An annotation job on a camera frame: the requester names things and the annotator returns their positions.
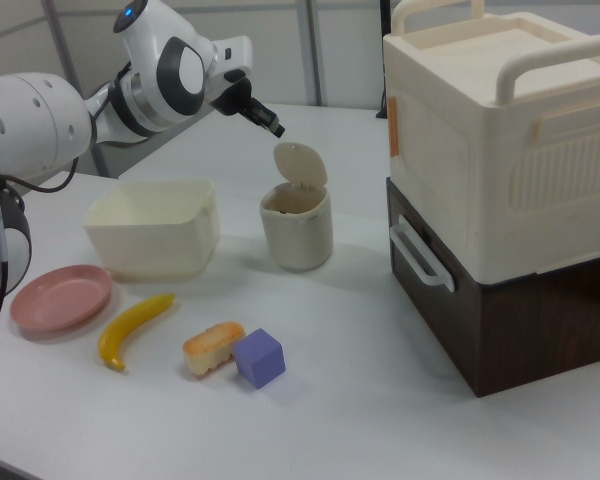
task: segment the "yellow banana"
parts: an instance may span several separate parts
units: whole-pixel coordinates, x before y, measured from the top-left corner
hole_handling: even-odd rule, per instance
[[[125,310],[104,329],[100,335],[98,351],[105,365],[112,370],[124,370],[124,362],[120,358],[119,348],[129,333],[145,322],[156,317],[171,306],[175,295],[156,295]]]

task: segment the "white cup with lid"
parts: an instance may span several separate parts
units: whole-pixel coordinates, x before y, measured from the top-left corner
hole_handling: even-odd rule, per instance
[[[318,152],[300,143],[280,143],[273,157],[288,182],[260,202],[260,216],[273,260],[282,268],[310,270],[333,251],[327,171]]]

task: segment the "plastic handle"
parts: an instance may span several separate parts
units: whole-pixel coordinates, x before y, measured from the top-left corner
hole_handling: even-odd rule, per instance
[[[466,0],[402,0],[393,11],[391,16],[391,35],[402,35],[404,33],[404,21],[416,12],[432,10],[438,7],[462,3]],[[471,1],[471,17],[484,17],[484,0]]]
[[[511,103],[515,95],[516,80],[530,70],[594,57],[600,57],[600,35],[584,40],[559,42],[542,50],[513,57],[503,65],[498,74],[496,103]]]
[[[455,291],[455,284],[449,271],[440,263],[440,260],[436,258],[434,253],[422,241],[418,232],[409,225],[409,222],[403,216],[400,216],[398,223],[389,229],[389,237],[422,283],[431,287],[444,285],[450,292]],[[429,264],[429,267],[436,273],[435,275],[429,275],[424,271],[405,245],[403,239],[407,240],[418,251],[422,258]]]

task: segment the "plastic plate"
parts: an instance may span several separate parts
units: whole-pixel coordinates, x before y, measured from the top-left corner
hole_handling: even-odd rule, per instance
[[[26,330],[51,332],[77,325],[109,300],[112,281],[103,268],[73,265],[27,284],[11,303],[11,318]]]

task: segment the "brown wooden box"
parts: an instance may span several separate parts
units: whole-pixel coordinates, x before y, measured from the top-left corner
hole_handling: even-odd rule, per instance
[[[387,179],[390,226],[402,215],[453,276],[421,282],[391,243],[392,269],[481,397],[600,360],[600,259],[496,285],[476,283]]]

